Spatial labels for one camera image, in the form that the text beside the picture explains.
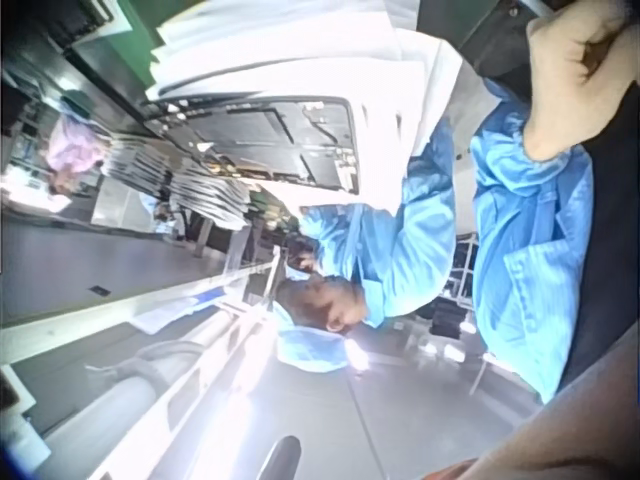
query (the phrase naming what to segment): hand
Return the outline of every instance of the hand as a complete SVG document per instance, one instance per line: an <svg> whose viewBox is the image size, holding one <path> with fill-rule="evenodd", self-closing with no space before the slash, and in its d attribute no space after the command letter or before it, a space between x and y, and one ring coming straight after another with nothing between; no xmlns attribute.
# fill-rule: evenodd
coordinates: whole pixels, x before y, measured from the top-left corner
<svg viewBox="0 0 640 480"><path fill-rule="evenodd" d="M316 271L316 259L313 253L311 252L302 252L298 255L298 266L300 270L304 272L315 272Z"/></svg>
<svg viewBox="0 0 640 480"><path fill-rule="evenodd" d="M531 160L598 135L639 81L640 29L625 22L622 2L578 0L528 25L533 99L524 148Z"/></svg>

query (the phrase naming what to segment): person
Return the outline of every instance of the person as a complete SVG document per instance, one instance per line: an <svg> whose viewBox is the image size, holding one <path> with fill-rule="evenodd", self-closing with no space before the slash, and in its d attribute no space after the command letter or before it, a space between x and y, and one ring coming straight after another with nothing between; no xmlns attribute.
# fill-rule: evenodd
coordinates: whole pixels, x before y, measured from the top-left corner
<svg viewBox="0 0 640 480"><path fill-rule="evenodd" d="M276 301L300 322L334 333L359 322L378 327L431 301L455 248L452 169L443 119L422 155L409 160L397 215L362 204L304 209L300 230L318 241L323 275L285 280Z"/></svg>
<svg viewBox="0 0 640 480"><path fill-rule="evenodd" d="M151 214L155 222L155 233L165 234L162 237L165 242L185 247L185 242L197 240L190 228L187 212L183 207L173 202L170 197L168 200L162 201L142 192L139 192L139 196L142 206Z"/></svg>
<svg viewBox="0 0 640 480"><path fill-rule="evenodd" d="M633 282L623 287L624 292L633 294L630 299L628 294L622 295L624 302L618 301L620 292L606 286L591 288L584 300L580 296L585 262L590 278L603 271L593 267L593 260L585 260L594 202L593 167L580 143L605 129L638 75L634 43L637 26L626 26L627 17L620 5L581 0L552 19L533 22L528 29L531 108L489 85L503 101L481 125L471 144L478 183L474 203L480 249L473 285L478 328L489 350L510 364L545 402L568 378L575 378L597 360L624 331L622 327L633 321L628 313L634 304L637 309L637 274L635 291ZM637 225L637 199L635 206L631 201L623 210L631 215L636 212L633 221ZM632 237L625 237L624 244L631 247L627 249L631 255L623 260L630 268L637 268L637 235L635 250ZM589 250L591 259L603 258ZM320 264L326 263L322 249L320 253ZM609 273L621 278L621 272ZM313 281L307 282L311 284L309 288L298 288L322 302ZM339 284L348 290L344 281ZM599 291L606 291L611 298L602 298ZM283 322L286 331L298 321L295 316L304 318L313 313L301 296L294 298L295 302L287 296L283 298L284 310L294 313ZM593 324L591 320L581 320L583 317L598 317L602 324L603 310L585 306L589 297L599 298L601 305L623 303L626 308L621 321L612 319L612 328L600 329L605 339L600 343L593 336L587 341L584 335L573 338L576 323L579 328L581 322ZM322 325L323 320L330 321L327 319L326 311L316 309L312 323L317 326L320 320ZM295 364L296 355L333 355L335 364L343 366L340 342L333 341L332 349L323 350L312 344L282 341L279 348L283 353L279 356ZM581 345L576 354L572 343Z"/></svg>
<svg viewBox="0 0 640 480"><path fill-rule="evenodd" d="M638 478L638 346L636 323L500 446L424 480Z"/></svg>
<svg viewBox="0 0 640 480"><path fill-rule="evenodd" d="M79 173L86 172L106 155L107 146L86 123L61 113L51 132L45 160L53 170L51 195L71 196Z"/></svg>

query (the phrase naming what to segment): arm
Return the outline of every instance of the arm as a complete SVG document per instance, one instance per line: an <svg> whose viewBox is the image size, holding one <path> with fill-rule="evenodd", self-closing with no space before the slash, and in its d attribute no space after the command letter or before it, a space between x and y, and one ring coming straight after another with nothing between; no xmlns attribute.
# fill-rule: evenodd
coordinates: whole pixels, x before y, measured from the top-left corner
<svg viewBox="0 0 640 480"><path fill-rule="evenodd" d="M433 300L447 281L456 244L452 183L453 138L448 122L407 167L402 229L383 282L384 314L404 315Z"/></svg>
<svg viewBox="0 0 640 480"><path fill-rule="evenodd" d="M308 207L300 219L300 231L319 243L316 265L324 275L340 275L349 232L349 212L353 205Z"/></svg>

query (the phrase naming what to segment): worker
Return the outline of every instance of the worker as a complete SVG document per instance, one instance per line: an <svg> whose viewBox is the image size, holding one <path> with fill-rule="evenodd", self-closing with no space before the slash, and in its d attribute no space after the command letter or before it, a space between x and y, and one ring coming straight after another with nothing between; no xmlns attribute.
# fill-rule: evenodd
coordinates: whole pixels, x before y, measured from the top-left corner
<svg viewBox="0 0 640 480"><path fill-rule="evenodd" d="M638 78L639 30L637 25L624 27L627 21L621 2L580 0L553 18L531 22L527 29L530 113L498 92L503 102L471 143L478 184L474 204L479 249L473 276L478 331L488 349L529 383L543 402L564 385L572 342L583 341L574 335L576 323L592 315L589 300L606 288L584 290L588 296L580 296L583 274L593 278L604 273L593 262L585 272L595 218L594 174L592 158L581 144L607 127ZM602 48L601 42L608 48ZM635 155L637 120L636 111L635 133L631 133ZM626 167L626 177L632 177L621 179L618 189L623 192L630 185L629 191L636 192L624 208L630 212L635 208L635 218L626 223L631 222L637 233L637 158L618 167L620 160L605 158L602 166L605 174L618 171L623 177ZM617 198L619 192L611 188L597 192L600 216L616 205L611 200L610 206L602 202ZM622 222L618 228L627 231ZM613 238L618 232L606 235ZM620 255L623 263L637 269L638 240L632 236L625 251L606 251L598 245L600 253L592 249L591 258L608 258L605 261L617 265L615 258ZM616 281L628 269L625 265L620 272L607 273L610 277L605 281L619 288L607 289L610 298L598 297L601 303L595 311L602 323L608 304L628 304L630 310L591 332L586 343L592 353L572 363L570 376L582 373L597 359L594 355L602 355L617 338L614 335L621 335L635 320L637 270L631 272L627 285Z"/></svg>
<svg viewBox="0 0 640 480"><path fill-rule="evenodd" d="M78 174L104 160L108 142L100 138L88 120L74 114L68 101L46 143L45 160L53 170L49 193L70 197Z"/></svg>
<svg viewBox="0 0 640 480"><path fill-rule="evenodd" d="M442 291L456 243L453 162L442 119L422 155L409 160L396 216L362 204L304 209L300 230L319 243L322 275L278 285L281 361L313 372L346 366L342 336L355 324L377 328Z"/></svg>
<svg viewBox="0 0 640 480"><path fill-rule="evenodd" d="M489 350L544 401L560 385L569 355L591 229L593 172L580 143L607 126L637 77L637 27L620 33L624 24L620 3L597 0L533 22L531 111L494 90L504 101L471 145L478 182L473 298L479 330ZM308 209L301 226L320 242L315 263L325 277L285 281L278 289L280 360L311 371L345 366L340 333L360 321L377 327L438 294L453 249L451 160L442 123L422 157L409 164L404 193L410 203L398 217L363 206L342 213L335 206ZM412 177L418 166L423 174ZM411 187L419 182L428 190L415 198L425 203L412 210ZM412 223L416 210L424 222ZM432 214L435 223L427 220ZM358 235L350 224L360 227Z"/></svg>

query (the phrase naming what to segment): blue sleeve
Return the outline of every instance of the blue sleeve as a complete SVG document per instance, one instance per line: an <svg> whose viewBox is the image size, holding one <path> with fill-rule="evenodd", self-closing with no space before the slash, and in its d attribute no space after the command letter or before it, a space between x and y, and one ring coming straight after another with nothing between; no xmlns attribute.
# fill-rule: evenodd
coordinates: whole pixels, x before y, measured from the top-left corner
<svg viewBox="0 0 640 480"><path fill-rule="evenodd" d="M513 214L514 204L535 203L569 161L567 152L548 162L530 160L522 143L528 109L506 98L471 140L477 182L474 209L480 242L495 225L508 228L509 222L502 217Z"/></svg>
<svg viewBox="0 0 640 480"><path fill-rule="evenodd" d="M340 275L349 232L352 205L320 205L309 207L300 219L300 231L318 241L316 260L324 275Z"/></svg>
<svg viewBox="0 0 640 480"><path fill-rule="evenodd" d="M419 157L409 160L403 183L402 229L384 278L384 314L411 313L442 291L455 249L453 137L440 121Z"/></svg>
<svg viewBox="0 0 640 480"><path fill-rule="evenodd" d="M471 142L479 240L473 305L489 351L546 401L577 316L591 228L591 161L581 146L548 162L530 160L522 143L528 108L502 98Z"/></svg>
<svg viewBox="0 0 640 480"><path fill-rule="evenodd" d="M471 140L479 188L504 187L510 194L528 197L566 167L567 153L549 162L534 162L527 157L522 144L527 118L524 106L502 102L480 126Z"/></svg>

